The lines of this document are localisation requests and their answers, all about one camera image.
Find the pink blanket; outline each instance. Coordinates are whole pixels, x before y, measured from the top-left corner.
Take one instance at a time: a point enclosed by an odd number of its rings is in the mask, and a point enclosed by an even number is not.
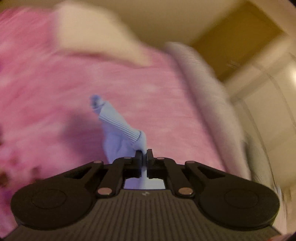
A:
[[[106,160],[90,95],[108,100],[147,135],[155,156],[196,160],[224,170],[187,86],[165,53],[145,47],[149,68],[102,56],[67,56],[52,47],[53,14],[15,9],[0,15],[0,236],[15,227],[12,194],[92,160]]]

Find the logo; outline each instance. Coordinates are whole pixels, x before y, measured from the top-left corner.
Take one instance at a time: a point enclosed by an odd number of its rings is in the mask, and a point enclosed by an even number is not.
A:
[[[150,192],[143,192],[142,195],[143,195],[143,196],[150,195]]]

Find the white fabric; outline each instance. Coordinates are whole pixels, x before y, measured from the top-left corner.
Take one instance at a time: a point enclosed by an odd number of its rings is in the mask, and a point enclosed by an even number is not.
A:
[[[250,180],[251,173],[244,151],[244,133],[224,86],[193,48],[168,42],[166,50],[184,74],[227,172]]]
[[[282,192],[279,186],[276,187],[275,192],[277,193],[280,201],[279,213],[273,223],[273,227],[276,228],[281,234],[286,234],[287,231],[287,207],[283,201]]]
[[[79,53],[102,53],[138,66],[150,61],[141,42],[116,14],[75,1],[56,5],[56,44],[59,50]]]

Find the light blue sock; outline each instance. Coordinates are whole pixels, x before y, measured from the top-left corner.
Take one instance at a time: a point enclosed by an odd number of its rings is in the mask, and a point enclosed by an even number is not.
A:
[[[91,106],[103,123],[104,150],[109,163],[123,156],[134,156],[137,150],[147,152],[146,135],[132,128],[108,102],[98,95],[91,97]]]

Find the brown door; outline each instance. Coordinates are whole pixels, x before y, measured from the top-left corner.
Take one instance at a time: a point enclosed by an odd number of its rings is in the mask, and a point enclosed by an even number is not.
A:
[[[225,80],[282,30],[261,10],[246,2],[192,44]]]

